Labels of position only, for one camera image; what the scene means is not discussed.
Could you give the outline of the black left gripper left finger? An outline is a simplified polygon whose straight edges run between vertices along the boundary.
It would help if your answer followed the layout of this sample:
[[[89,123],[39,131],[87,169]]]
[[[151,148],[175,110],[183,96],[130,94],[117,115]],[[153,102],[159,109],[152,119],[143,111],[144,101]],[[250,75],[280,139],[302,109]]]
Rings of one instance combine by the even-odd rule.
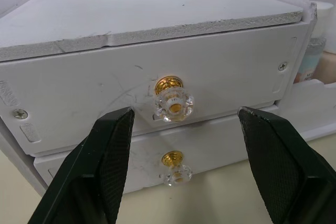
[[[128,171],[134,110],[97,119],[67,155],[29,223],[115,223]]]

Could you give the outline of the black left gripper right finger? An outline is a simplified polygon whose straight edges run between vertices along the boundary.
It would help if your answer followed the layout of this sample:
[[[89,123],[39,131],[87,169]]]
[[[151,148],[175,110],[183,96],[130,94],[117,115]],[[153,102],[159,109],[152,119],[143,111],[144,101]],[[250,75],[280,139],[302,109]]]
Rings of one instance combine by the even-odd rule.
[[[335,223],[335,170],[292,124],[273,113],[237,112],[250,168],[273,223]]]

